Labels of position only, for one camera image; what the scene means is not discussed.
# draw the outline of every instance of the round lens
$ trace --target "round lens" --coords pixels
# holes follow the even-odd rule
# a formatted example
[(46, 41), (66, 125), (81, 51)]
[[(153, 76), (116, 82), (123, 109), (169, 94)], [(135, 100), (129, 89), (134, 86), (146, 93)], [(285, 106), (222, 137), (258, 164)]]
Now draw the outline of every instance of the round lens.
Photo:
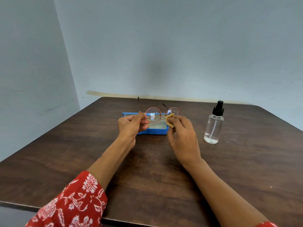
[(172, 107), (170, 108), (167, 112), (166, 112), (166, 115), (168, 116), (169, 114), (175, 114), (175, 115), (180, 115), (180, 111), (178, 108), (176, 107)]
[(145, 117), (149, 122), (158, 122), (161, 119), (161, 112), (156, 107), (151, 107), (146, 111)]

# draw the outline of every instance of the black bottle cap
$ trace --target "black bottle cap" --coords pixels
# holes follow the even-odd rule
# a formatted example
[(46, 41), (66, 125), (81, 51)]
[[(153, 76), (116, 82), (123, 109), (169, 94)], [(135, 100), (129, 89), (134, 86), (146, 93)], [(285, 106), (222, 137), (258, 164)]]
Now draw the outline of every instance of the black bottle cap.
[(222, 116), (224, 112), (224, 108), (222, 108), (222, 106), (223, 106), (223, 101), (219, 100), (217, 106), (214, 107), (212, 114), (214, 116)]

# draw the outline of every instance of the hand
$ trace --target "hand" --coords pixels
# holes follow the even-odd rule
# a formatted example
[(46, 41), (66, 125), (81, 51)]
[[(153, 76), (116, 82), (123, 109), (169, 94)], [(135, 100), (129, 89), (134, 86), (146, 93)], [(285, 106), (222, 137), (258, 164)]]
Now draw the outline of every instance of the hand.
[(145, 114), (139, 112), (137, 115), (126, 116), (118, 119), (118, 138), (126, 142), (127, 149), (131, 150), (136, 143), (136, 135), (149, 128), (149, 121)]
[(198, 163), (201, 159), (197, 135), (191, 121), (184, 116), (174, 115), (168, 121), (175, 126), (176, 134), (170, 127), (167, 135), (169, 145), (173, 149), (177, 159), (187, 168)]

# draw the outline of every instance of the table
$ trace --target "table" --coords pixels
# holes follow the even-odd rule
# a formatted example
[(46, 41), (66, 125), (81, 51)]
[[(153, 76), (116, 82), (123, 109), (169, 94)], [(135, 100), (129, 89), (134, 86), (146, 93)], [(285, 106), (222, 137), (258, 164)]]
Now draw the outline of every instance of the table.
[[(193, 123), (201, 155), (218, 176), (279, 227), (303, 226), (303, 132), (258, 106), (224, 104), (219, 143), (203, 140), (215, 103), (140, 99), (177, 107)], [(115, 140), (136, 99), (103, 97), (0, 163), (0, 201), (38, 209)], [(106, 194), (102, 223), (219, 226), (164, 135), (140, 135)]]

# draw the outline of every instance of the eyeglasses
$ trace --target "eyeglasses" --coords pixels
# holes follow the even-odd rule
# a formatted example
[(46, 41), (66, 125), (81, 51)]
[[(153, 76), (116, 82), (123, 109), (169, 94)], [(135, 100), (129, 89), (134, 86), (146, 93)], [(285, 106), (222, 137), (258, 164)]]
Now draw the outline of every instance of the eyeglasses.
[[(138, 101), (139, 101), (139, 97), (137, 99), (137, 109), (138, 111), (140, 112), (139, 108), (138, 108)], [(171, 107), (171, 108), (168, 108), (166, 107), (168, 110), (167, 112), (165, 113), (165, 116), (168, 116), (169, 114), (172, 114), (174, 113), (175, 115), (180, 115), (180, 110), (176, 107)], [(161, 118), (161, 111), (156, 108), (156, 107), (150, 107), (149, 109), (147, 109), (146, 113), (145, 113), (145, 118), (149, 121), (149, 122), (159, 122), (161, 119), (165, 119), (164, 118)]]

